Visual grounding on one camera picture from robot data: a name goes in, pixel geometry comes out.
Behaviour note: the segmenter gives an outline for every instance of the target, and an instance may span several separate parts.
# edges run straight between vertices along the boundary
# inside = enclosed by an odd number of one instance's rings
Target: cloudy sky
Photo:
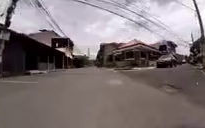
[[[33,7],[29,1],[20,0],[12,18],[11,28],[27,34],[44,28],[53,29],[46,15]],[[72,0],[42,1],[63,32],[75,42],[82,53],[86,53],[87,48],[90,48],[91,53],[96,54],[99,44],[106,42],[128,42],[132,39],[139,39],[152,44],[168,39],[178,44],[178,52],[188,54],[189,45],[187,43],[191,41],[191,33],[195,39],[199,37],[199,26],[193,11],[192,0],[178,0],[192,9],[182,6],[176,0],[118,0],[120,4],[146,17],[147,20],[98,0],[85,0],[85,2],[96,4],[137,21],[141,26],[117,15]],[[8,2],[9,0],[0,0],[0,15],[5,11]],[[197,0],[197,2],[205,26],[205,0]]]

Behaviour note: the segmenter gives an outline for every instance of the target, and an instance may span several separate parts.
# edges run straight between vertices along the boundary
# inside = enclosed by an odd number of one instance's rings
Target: car
[[[186,64],[186,63],[187,63],[186,59],[183,59],[182,64]]]
[[[176,67],[177,66],[177,59],[171,55],[162,55],[157,61],[156,61],[157,68],[166,68],[166,67]]]

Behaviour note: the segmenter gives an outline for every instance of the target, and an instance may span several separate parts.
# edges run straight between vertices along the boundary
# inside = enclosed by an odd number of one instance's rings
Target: street sign
[[[5,40],[5,41],[9,41],[10,39],[10,32],[6,31],[6,30],[2,30],[0,33],[0,39],[1,40]]]

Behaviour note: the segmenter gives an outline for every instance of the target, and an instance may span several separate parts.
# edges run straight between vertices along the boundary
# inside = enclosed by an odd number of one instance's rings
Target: gray road
[[[0,81],[0,128],[205,128],[205,107],[106,69]]]
[[[191,101],[205,106],[205,73],[191,65],[141,71],[123,71],[135,82],[162,90],[170,86],[178,94],[186,95]]]

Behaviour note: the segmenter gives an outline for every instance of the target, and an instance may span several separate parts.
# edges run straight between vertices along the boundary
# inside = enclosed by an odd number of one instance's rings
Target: cloud
[[[47,9],[53,15],[58,25],[72,38],[79,49],[90,47],[92,48],[92,52],[95,52],[102,42],[127,42],[136,38],[149,44],[162,39],[126,19],[87,5],[71,0],[42,1],[44,1]],[[117,2],[126,4],[126,7],[129,9],[143,14],[153,21],[158,22],[154,18],[158,19],[159,23],[162,22],[166,24],[168,29],[188,42],[191,40],[191,33],[194,34],[195,38],[199,37],[199,27],[195,13],[173,2],[173,0],[121,0]],[[193,8],[191,1],[182,2]],[[198,4],[205,25],[205,0],[198,0]],[[142,22],[154,32],[162,34],[165,39],[177,42],[177,44],[180,45],[178,51],[187,53],[188,46],[182,41],[179,41],[173,34],[139,18],[133,13],[102,3],[99,5],[112,9],[138,22]],[[12,18],[11,28],[27,34],[43,28],[53,29],[46,20],[45,15],[32,7],[26,0],[20,0],[15,15]]]

